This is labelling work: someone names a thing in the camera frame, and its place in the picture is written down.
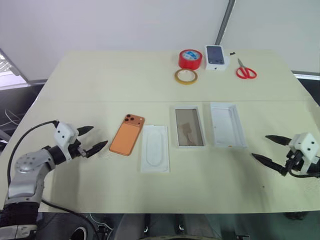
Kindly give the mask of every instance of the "beige table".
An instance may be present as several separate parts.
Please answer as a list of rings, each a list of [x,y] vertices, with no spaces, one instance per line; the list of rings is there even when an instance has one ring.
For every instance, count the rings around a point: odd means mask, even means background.
[[[268,156],[280,164],[285,163],[289,149],[269,141],[264,138],[265,135],[292,137],[297,133],[311,132],[320,142],[319,107],[274,53],[236,52],[243,63],[258,72],[259,78],[251,81],[235,78],[233,72],[236,64],[233,60],[225,73],[199,69],[199,81],[184,86],[173,80],[173,72],[178,69],[173,61],[177,53],[127,52],[129,59],[139,59],[139,67],[137,62],[133,62],[133,66],[124,65],[121,59],[125,53],[75,52],[67,55],[0,157],[3,173],[0,204],[3,204],[7,191],[5,173],[10,152],[27,129],[51,119],[72,123],[76,127],[93,125],[95,129],[92,132],[80,137],[83,146],[89,148],[99,141],[111,141],[123,116],[133,113],[144,116],[146,125],[168,126],[170,173],[140,173],[140,137],[129,157],[105,148],[92,158],[77,158],[59,165],[47,176],[43,197],[78,212],[95,213],[319,210],[318,179],[283,177],[250,156],[253,152]],[[87,62],[86,68],[82,65],[84,60]],[[270,64],[259,65],[259,61]],[[269,67],[276,65],[273,76]],[[165,73],[153,75],[153,70],[158,69],[156,66]],[[168,87],[161,88],[161,79],[162,85],[167,84]],[[258,94],[249,92],[248,96],[246,91],[249,89]],[[227,101],[225,94],[229,91],[233,93],[228,95],[229,100],[237,105],[244,128],[248,144],[245,149],[213,146],[209,104],[210,101]],[[177,147],[173,107],[181,105],[198,106],[206,147]],[[53,145],[53,132],[51,126],[32,132],[18,149],[17,156]],[[40,210],[56,211],[46,205],[41,205]]]

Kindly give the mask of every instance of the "orange phone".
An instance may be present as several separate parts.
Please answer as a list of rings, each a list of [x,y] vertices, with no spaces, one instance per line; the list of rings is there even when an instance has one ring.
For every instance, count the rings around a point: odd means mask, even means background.
[[[136,144],[144,123],[144,117],[127,114],[110,145],[110,151],[129,156]]]

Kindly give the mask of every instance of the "scissor blade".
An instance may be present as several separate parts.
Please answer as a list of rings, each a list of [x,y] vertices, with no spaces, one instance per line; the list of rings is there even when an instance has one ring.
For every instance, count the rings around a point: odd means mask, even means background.
[[[242,63],[242,61],[240,60],[240,58],[238,58],[238,63],[239,63],[239,65],[240,65],[240,67],[245,67],[245,65]]]

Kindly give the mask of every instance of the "metal pole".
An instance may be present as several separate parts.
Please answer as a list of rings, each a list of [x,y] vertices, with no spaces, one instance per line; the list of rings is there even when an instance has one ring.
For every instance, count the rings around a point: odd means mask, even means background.
[[[0,139],[5,140],[6,142],[9,142],[11,136],[8,135],[6,132],[0,129]]]
[[[17,66],[10,60],[10,58],[4,53],[4,51],[2,51],[1,48],[0,48],[0,54],[4,56],[5,60],[7,60],[7,62],[19,72],[19,75],[25,80],[25,82],[31,85],[28,78],[17,68]]]
[[[214,45],[220,45],[222,38],[225,34],[227,24],[228,24],[228,21],[229,21],[229,18],[230,18],[230,15],[231,15],[232,9],[234,8],[235,3],[236,3],[236,0],[229,0],[228,6],[226,6],[224,17],[223,17],[223,20],[222,20],[222,23],[221,23],[221,26],[219,29],[219,33],[218,33],[218,36],[216,37]]]

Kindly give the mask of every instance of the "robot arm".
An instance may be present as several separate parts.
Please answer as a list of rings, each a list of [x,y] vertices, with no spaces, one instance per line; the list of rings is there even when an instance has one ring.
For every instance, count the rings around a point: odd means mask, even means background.
[[[92,126],[78,129],[59,122],[54,138],[56,146],[21,156],[15,163],[15,175],[9,184],[0,218],[0,240],[34,239],[37,231],[37,215],[42,200],[46,175],[56,165],[78,156],[91,157],[98,153],[108,141],[100,142],[86,151],[77,140],[90,131]]]
[[[293,139],[277,135],[267,135],[265,137],[277,144],[288,145],[290,151],[286,155],[288,159],[285,166],[273,162],[272,159],[266,156],[252,153],[252,156],[263,165],[279,172],[283,176],[289,173],[296,178],[320,177],[320,158],[316,156],[319,145],[311,133],[296,134]]]

